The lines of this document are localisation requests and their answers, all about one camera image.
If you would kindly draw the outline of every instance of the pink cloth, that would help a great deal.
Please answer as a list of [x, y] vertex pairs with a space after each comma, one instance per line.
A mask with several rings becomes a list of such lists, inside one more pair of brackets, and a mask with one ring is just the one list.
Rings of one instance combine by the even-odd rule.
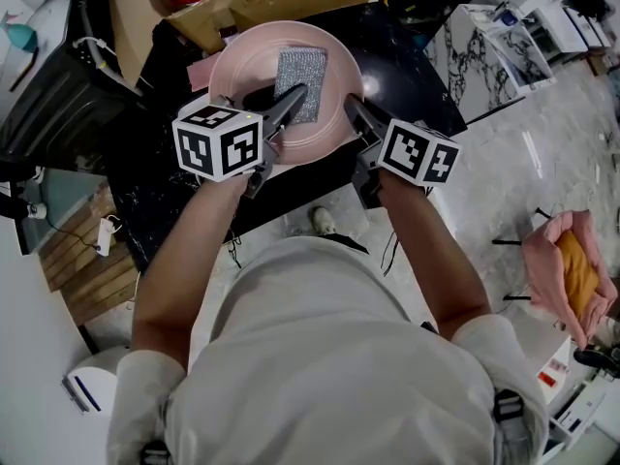
[[187, 66], [187, 76], [189, 77], [190, 84], [192, 85], [192, 92], [200, 91], [209, 85], [213, 67], [215, 67], [215, 63], [221, 54], [222, 52], [218, 51], [203, 60], [199, 60], [198, 62], [194, 62], [192, 65]]
[[[599, 275], [599, 286], [578, 319], [569, 305], [564, 287], [564, 264], [555, 246], [560, 234], [572, 230], [592, 267]], [[590, 210], [562, 212], [549, 219], [523, 241], [523, 258], [532, 290], [532, 304], [558, 316], [566, 324], [580, 349], [588, 344], [601, 318], [618, 297], [599, 253]]]

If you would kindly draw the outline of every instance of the chair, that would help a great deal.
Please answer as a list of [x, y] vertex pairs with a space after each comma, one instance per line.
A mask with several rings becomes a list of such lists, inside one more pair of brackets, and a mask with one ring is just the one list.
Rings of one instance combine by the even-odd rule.
[[[530, 233], [523, 242], [493, 239], [493, 244], [520, 245], [532, 296], [506, 295], [504, 300], [531, 299], [532, 304], [555, 314], [563, 322], [579, 349], [585, 349], [588, 339], [618, 297], [609, 279], [605, 263], [597, 246], [590, 210], [566, 211], [549, 217], [539, 208], [537, 213], [548, 220]], [[571, 230], [585, 252], [590, 265], [599, 276], [599, 286], [577, 318], [569, 305], [564, 286], [564, 264], [560, 249], [555, 245], [564, 231]]]

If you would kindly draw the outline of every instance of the pink paper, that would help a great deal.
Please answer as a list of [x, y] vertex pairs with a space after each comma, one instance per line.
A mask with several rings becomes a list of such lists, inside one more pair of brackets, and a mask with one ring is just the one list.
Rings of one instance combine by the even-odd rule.
[[206, 88], [209, 85], [213, 66], [215, 65], [215, 62], [217, 62], [220, 53], [222, 52], [218, 51], [217, 53], [209, 55], [203, 60], [194, 62], [191, 66], [187, 67], [187, 75], [190, 77], [190, 84], [192, 84], [193, 92]]

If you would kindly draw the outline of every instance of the floor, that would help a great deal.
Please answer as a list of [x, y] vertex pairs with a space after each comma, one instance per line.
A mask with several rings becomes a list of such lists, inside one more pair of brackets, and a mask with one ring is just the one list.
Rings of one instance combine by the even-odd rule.
[[[593, 77], [585, 63], [556, 72], [557, 84], [491, 115], [456, 137], [463, 155], [434, 202], [478, 270], [493, 309], [509, 304], [508, 293], [526, 290], [517, 247], [494, 246], [494, 237], [520, 238], [531, 230], [539, 206], [547, 213], [589, 208], [611, 275], [620, 266], [616, 216], [620, 177], [610, 147], [620, 148], [614, 112], [618, 99], [607, 78]], [[364, 212], [351, 185], [242, 236], [237, 257], [246, 264], [269, 244], [289, 235], [309, 233], [307, 211], [315, 204], [333, 214], [338, 231], [367, 247], [381, 264], [391, 226], [384, 210]], [[237, 267], [223, 248], [205, 295], [192, 340], [191, 361], [208, 341], [209, 332]], [[405, 310], [420, 323], [430, 313], [402, 250], [387, 276]], [[102, 348], [131, 336], [133, 304], [120, 305], [87, 325]]]

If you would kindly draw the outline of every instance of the cardboard box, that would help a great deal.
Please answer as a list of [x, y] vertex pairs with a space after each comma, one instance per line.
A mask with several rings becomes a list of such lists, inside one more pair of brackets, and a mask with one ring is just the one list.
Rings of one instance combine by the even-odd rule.
[[165, 18], [209, 53], [224, 48], [219, 29], [245, 31], [272, 20], [295, 20], [368, 0], [202, 0], [171, 14], [161, 0], [109, 0], [114, 47], [122, 75], [136, 84], [150, 50], [152, 32]]

